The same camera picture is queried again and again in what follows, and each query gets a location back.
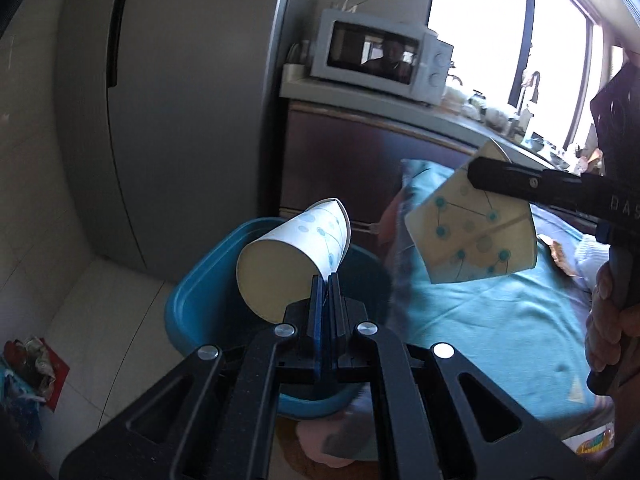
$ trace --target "turquoise cloth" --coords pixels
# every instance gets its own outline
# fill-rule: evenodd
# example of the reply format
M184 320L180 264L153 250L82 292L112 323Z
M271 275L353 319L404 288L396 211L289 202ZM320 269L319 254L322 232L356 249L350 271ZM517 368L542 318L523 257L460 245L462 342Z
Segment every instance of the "turquoise cloth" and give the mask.
M585 384L589 369L584 327L575 309L576 300L588 301L588 296L559 271L540 242L533 269L473 282L431 284L404 215L452 172L433 162L405 163L387 325L407 343L425 348L449 342L556 435L575 434L602 404ZM535 207L533 213L536 227L545 222L544 214L562 222ZM564 225L577 243L582 234Z

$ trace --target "blue trash bin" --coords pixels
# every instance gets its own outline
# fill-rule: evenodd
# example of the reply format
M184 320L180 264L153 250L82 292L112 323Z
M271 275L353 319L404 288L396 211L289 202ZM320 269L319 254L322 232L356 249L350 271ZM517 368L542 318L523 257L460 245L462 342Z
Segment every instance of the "blue trash bin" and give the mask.
M164 324L169 339L182 355L187 356L204 344L222 349L248 344L258 330L270 325L242 300L236 282L236 261L245 245L283 222L282 218L258 218L242 224L174 288L166 302ZM391 280L377 257L352 245L338 269L338 277L344 296L362 301L371 319L384 322ZM359 384L344 384L321 398L312 386L283 385L278 412L296 419L327 416L347 406L359 389Z

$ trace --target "microwave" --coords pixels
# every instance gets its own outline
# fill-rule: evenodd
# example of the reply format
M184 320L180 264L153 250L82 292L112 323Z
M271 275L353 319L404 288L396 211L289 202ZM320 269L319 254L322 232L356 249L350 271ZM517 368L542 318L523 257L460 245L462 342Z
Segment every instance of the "microwave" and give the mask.
M325 9L311 76L440 104L453 46L424 25Z

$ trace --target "tiled wall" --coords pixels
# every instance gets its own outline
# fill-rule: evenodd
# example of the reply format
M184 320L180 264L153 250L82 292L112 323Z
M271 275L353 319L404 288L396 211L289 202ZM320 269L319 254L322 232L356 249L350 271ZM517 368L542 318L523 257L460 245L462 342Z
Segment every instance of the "tiled wall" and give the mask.
M92 259L52 96L63 0L24 0L0 38L0 346L43 335Z

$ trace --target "white paper cup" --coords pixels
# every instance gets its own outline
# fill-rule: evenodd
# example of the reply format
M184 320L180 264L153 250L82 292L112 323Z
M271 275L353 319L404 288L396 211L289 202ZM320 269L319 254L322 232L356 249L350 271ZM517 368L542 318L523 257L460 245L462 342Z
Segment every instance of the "white paper cup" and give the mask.
M349 217L337 198L248 244L238 257L236 279L244 302L261 318L280 323L287 305L308 298L311 281L338 270L351 241Z

